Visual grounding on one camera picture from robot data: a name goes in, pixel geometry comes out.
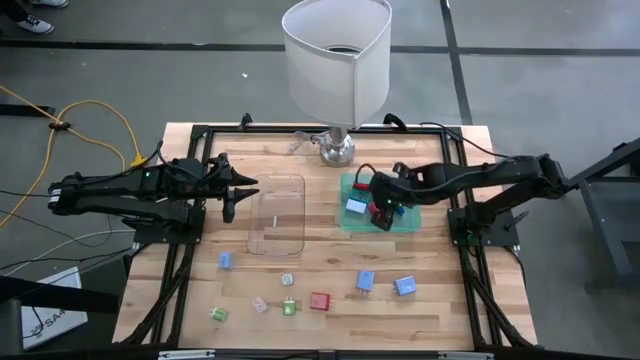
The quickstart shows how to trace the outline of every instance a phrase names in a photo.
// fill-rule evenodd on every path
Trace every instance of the yellow cable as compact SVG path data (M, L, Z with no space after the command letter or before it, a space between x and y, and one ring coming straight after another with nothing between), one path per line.
M71 104L71 105L67 106L66 108L64 108L62 110L62 112L60 112L60 115L56 118L55 116L53 116L53 115L47 113L46 111L40 109L39 107L37 107L36 105L34 105L30 101L28 101L27 99L25 99L22 96L14 93L13 91L7 89L6 87L4 87L2 85L0 85L0 90L6 92L7 94L19 99L20 101L24 102L25 104L27 104L27 105L31 106L32 108L36 109L37 111L39 111L40 113L42 113L46 117L48 117L48 118L52 119L53 121L55 121L56 124L62 123L61 119L65 115L65 113L67 111L73 109L76 106L79 106L79 105L82 105L82 104L87 104L87 103L93 103L93 104L97 104L97 105L102 105L102 106L108 108L109 110L111 110L113 113L115 113L124 122L125 126L129 130L129 134L131 135L131 139L133 140L133 146L134 146L134 148L136 150L136 157L135 157L135 160L132 163L132 166L136 166L137 164L140 164L140 163L145 161L145 158L142 156L142 154L140 153L140 150L138 149L138 142L136 140L136 136L135 136L133 130L131 129L131 126L129 125L129 122L127 121L127 119L124 116L122 116L122 114L120 114L116 109L114 109L113 107L111 107L110 105L108 105L106 103L102 103L100 101L95 101L95 100L86 100L86 101L81 101L81 102L78 102L78 103L75 103L75 104ZM124 156L113 145L108 144L108 143L104 143L104 142L101 142L101 141L98 141L98 140L94 140L94 139L91 139L91 138L88 138L88 137L82 135L81 133L79 133L79 132L77 132L77 131L75 131L73 129L69 129L69 132L71 132L72 134L74 134L75 136L79 137L80 139L82 139L82 140L84 140L86 142L89 142L91 144L100 145L100 146L103 146L103 147L113 151L116 155L118 155L118 157L120 157L120 160L122 162L122 171L126 170ZM40 170L40 174L38 175L38 178L31 185L31 187L29 188L29 191L26 192L26 195L23 196L22 199L20 199L20 201L18 202L18 204L16 204L16 206L13 208L13 210L11 210L9 215L5 216L4 219L2 219L2 221L0 222L0 229L2 227L4 227L4 225L7 223L7 221L9 221L9 219L13 216L13 214L15 214L20 209L20 207L22 207L22 204L24 204L24 202L27 200L29 195L31 195L31 193L36 188L36 186L38 186L38 184L42 180L42 177L46 173L47 168L49 167L49 160L51 158L51 151L52 151L52 147L53 147L53 135L54 134L55 134L55 130L52 129L51 132L49 133L49 142L47 144L47 156L45 158L44 165L42 166L42 170Z
M51 158L51 148L53 147L54 133L55 133L55 130L53 129L49 133L49 142L47 143L47 156L44 159L44 165L42 165L42 170L40 170L40 175L38 175L38 178L36 179L36 181L34 181L33 185L31 185L31 187L29 188L29 191L27 191L27 196L23 196L22 199L20 199L20 201L18 202L18 204L13 208L13 210L9 212L10 215L7 215L4 217L4 219L2 219L2 222L0 222L0 229L2 229L2 227L7 223L7 221L9 221L9 219L13 216L13 214L20 209L22 204L29 197L28 195L30 195L31 192L33 192L33 190L36 188L36 186L38 186L38 184L40 183L40 180L42 180L42 177L44 176L44 173L47 172L47 168L49 167L49 159Z

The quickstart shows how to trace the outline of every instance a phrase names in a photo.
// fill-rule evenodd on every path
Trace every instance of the green cube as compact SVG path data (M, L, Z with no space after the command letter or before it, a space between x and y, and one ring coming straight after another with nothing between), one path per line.
M209 315L211 315L211 317L214 320L218 320L220 322L224 322L225 320L227 320L227 315L229 313L227 312L227 310L225 309L220 309L220 308L213 308L211 309L211 312L209 313Z
M282 314L286 316L293 316L296 314L296 302L293 300L286 300L282 304Z

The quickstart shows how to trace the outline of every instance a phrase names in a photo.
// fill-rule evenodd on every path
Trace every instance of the red cube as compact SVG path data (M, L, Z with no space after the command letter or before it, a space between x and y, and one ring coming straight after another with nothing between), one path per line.
M329 311L329 305L331 303L331 295L322 293L311 293L310 308L316 310Z

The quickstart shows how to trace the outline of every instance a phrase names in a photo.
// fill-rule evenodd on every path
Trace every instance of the cable clip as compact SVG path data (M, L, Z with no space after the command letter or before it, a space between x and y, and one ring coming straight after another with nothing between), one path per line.
M69 130L69 128L71 127L71 124L68 122L61 122L61 123L49 123L49 129L53 130L53 131L67 131Z

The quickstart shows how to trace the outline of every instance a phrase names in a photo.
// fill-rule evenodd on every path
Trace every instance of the green mat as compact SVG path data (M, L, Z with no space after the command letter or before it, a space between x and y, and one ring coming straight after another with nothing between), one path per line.
M352 195L353 181L355 174L342 174L340 176L340 226L351 232L385 232L378 229L371 223L371 213L367 210L364 214L358 214L353 211L347 211L347 201ZM371 175L360 174L358 178L361 183L369 183ZM357 197L362 196L363 202L370 203L371 194L358 192ZM393 225L388 232L392 233L411 233L422 227L422 219L420 217L420 207L413 208L404 207L405 213L400 216L398 214L393 217Z

